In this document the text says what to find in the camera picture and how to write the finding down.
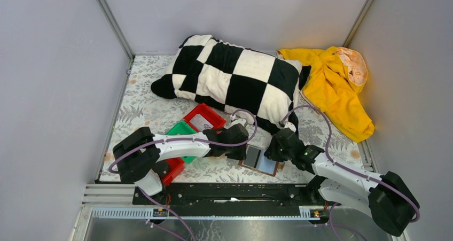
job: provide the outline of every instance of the pillow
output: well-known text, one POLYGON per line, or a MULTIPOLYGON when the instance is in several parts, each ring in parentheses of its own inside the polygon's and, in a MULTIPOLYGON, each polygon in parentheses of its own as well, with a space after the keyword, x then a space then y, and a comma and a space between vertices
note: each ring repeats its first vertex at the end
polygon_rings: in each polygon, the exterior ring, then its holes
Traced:
MULTIPOLYGON (((259 127, 275 134, 278 122, 297 105, 301 69, 302 63, 296 60, 278 59, 211 35, 193 35, 179 46, 151 90, 163 98, 188 98, 227 113, 249 110, 259 127)), ((253 123, 251 116, 241 113, 253 123)), ((294 113, 289 120, 297 128, 294 113)))

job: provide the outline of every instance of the white wall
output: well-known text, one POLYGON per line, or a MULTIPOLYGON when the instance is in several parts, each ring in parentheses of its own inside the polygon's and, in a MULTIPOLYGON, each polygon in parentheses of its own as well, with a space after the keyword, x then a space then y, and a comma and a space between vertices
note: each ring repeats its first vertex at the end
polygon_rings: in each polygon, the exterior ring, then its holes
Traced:
POLYGON ((352 43, 371 77, 362 94, 376 124, 378 168, 420 202, 411 241, 451 240, 453 0, 376 0, 352 43))
POLYGON ((0 240, 66 240, 128 59, 95 0, 0 0, 0 240))
POLYGON ((107 0, 136 54, 176 53, 189 35, 253 49, 345 41, 366 0, 107 0))

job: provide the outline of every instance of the white label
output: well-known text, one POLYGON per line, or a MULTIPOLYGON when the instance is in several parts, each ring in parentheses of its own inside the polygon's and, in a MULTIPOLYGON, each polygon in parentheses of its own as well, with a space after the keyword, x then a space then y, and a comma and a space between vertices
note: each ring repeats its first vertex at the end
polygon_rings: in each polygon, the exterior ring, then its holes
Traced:
POLYGON ((190 119, 190 123, 199 131, 212 129, 213 127, 213 125, 201 116, 201 114, 196 114, 192 119, 190 119))

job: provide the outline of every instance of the yellow fabric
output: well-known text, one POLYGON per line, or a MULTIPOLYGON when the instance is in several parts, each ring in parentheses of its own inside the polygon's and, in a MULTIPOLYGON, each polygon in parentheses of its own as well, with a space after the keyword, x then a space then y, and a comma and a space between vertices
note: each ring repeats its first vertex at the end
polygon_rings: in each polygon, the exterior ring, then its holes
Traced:
POLYGON ((285 59, 311 66, 301 94, 324 112, 341 132, 355 142, 373 134, 374 125, 357 96, 368 78, 365 61, 358 52, 337 47, 278 52, 285 59))

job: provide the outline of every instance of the floral tablecloth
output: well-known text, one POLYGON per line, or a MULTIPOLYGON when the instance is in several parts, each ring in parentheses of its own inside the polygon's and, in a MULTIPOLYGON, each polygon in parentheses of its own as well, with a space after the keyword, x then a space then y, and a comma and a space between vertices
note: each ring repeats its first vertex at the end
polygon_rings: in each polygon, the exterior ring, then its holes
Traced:
MULTIPOLYGON (((131 70, 124 98, 113 129, 104 165, 99 180, 118 182, 117 174, 108 172, 114 161, 112 148, 136 129, 149 126, 151 132, 164 134, 188 114, 197 103, 188 99, 164 99, 151 92, 150 85, 160 78, 172 56, 137 56, 131 70)), ((299 96, 299 105, 307 104, 299 96)), ((214 109, 220 116, 227 114, 214 109)), ((299 138, 305 144, 325 146, 329 133, 327 125, 319 114, 309 108, 296 111, 299 118, 299 138)), ((247 126, 253 132, 253 126, 247 126)), ((363 168, 358 146, 332 126, 333 135, 329 152, 337 160, 363 168)), ((258 129, 250 145, 265 149, 271 140, 268 132, 258 129)), ((277 174, 272 177, 238 165, 237 160, 225 156, 219 158, 197 158, 186 164, 185 169, 174 182, 245 182, 245 183, 308 183, 313 177, 310 173, 298 170, 291 162, 280 164, 277 174)))

